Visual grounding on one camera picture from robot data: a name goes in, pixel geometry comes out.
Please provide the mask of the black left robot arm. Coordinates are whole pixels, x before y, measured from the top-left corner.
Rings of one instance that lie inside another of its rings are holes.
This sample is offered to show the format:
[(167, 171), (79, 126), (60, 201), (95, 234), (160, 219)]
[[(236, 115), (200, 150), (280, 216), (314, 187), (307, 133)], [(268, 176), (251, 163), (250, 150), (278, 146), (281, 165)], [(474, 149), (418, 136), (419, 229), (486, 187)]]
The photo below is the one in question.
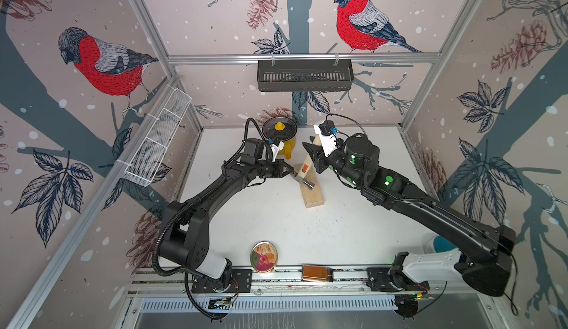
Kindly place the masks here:
[(223, 161), (218, 178), (194, 197), (171, 202), (163, 210), (150, 258), (152, 270), (161, 277), (183, 274), (189, 302), (211, 322), (222, 322), (229, 312), (210, 311), (199, 305), (189, 280), (203, 280), (220, 291), (240, 290), (239, 282), (232, 276), (230, 259), (215, 253), (210, 246), (211, 222), (237, 193), (294, 171), (293, 166), (278, 158), (275, 145), (254, 118), (246, 120), (244, 130), (241, 145)]

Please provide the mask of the wooden handled claw hammer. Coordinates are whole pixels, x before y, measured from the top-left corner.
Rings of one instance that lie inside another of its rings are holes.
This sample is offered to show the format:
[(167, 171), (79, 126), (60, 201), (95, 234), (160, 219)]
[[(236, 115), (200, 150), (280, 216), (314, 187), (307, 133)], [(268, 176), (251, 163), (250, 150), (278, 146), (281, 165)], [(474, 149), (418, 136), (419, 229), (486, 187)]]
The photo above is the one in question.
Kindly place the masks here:
[(305, 185), (309, 190), (314, 188), (314, 184), (307, 179), (307, 173), (313, 166), (313, 160), (310, 154), (307, 154), (303, 163), (300, 165), (299, 171), (293, 171), (291, 175), (301, 185)]

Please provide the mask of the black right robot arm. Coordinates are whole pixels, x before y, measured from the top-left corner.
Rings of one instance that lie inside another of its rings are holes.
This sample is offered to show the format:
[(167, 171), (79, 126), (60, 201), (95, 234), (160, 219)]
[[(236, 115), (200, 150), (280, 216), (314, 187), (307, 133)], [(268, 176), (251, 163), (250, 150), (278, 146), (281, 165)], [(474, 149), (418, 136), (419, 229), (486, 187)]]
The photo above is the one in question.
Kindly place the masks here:
[(413, 219), (454, 245), (450, 251), (433, 254), (399, 252), (389, 267), (368, 270), (367, 286), (385, 293), (427, 293), (431, 281), (460, 282), (483, 295), (504, 297), (517, 315), (515, 231), (505, 225), (485, 225), (439, 203), (404, 175), (380, 166), (380, 148), (365, 131), (339, 138), (330, 117), (327, 114), (315, 123), (314, 136), (303, 143), (315, 172), (334, 172), (344, 187), (373, 206)]

